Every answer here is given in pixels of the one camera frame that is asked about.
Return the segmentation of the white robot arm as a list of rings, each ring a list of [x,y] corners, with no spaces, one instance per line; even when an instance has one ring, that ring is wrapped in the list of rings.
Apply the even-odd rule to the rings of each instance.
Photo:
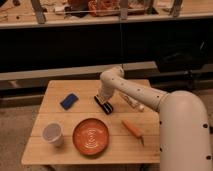
[[[101,105],[118,90],[159,114],[160,171],[213,171],[207,110],[198,96],[128,81],[120,66],[102,72],[100,81]]]

